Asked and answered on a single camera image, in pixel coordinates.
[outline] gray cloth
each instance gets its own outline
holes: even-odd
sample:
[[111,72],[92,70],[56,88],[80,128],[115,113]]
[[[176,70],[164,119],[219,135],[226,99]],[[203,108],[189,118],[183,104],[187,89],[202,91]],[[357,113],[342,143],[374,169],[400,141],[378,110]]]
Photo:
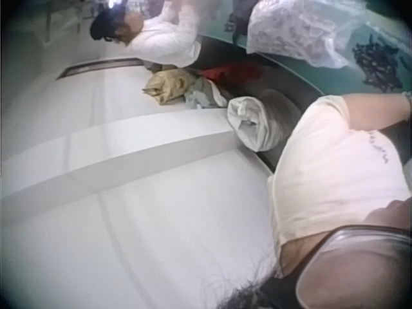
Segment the gray cloth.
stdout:
[[229,94],[215,86],[215,94],[212,84],[205,77],[200,77],[186,91],[185,100],[191,109],[225,108]]

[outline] clear plastic bag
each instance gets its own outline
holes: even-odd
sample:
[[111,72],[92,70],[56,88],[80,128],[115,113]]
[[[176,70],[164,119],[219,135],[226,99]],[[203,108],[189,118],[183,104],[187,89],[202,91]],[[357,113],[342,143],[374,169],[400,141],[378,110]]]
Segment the clear plastic bag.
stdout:
[[260,0],[250,16],[247,53],[342,68],[350,64],[342,51],[366,22],[366,13],[360,0]]

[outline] beige bag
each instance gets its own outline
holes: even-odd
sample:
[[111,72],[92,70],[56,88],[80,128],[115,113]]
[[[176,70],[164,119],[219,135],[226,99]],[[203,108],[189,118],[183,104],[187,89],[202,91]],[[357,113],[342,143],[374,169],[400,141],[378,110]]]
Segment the beige bag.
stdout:
[[183,69],[161,71],[154,74],[143,92],[152,96],[160,105],[181,97],[194,84],[196,77]]

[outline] eyeglasses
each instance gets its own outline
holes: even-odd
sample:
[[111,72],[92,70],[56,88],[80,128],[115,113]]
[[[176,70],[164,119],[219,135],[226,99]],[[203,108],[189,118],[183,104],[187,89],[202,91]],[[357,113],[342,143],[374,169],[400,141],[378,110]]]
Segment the eyeglasses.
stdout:
[[333,230],[291,274],[263,283],[260,308],[398,308],[411,290],[411,242],[410,230]]

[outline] rolled white bag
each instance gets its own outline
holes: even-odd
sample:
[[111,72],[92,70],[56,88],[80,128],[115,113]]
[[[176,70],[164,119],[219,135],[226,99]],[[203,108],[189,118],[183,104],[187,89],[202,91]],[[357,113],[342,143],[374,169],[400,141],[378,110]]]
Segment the rolled white bag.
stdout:
[[229,101],[227,117],[239,139],[260,152],[275,148],[292,132],[302,113],[282,93],[268,89],[259,98]]

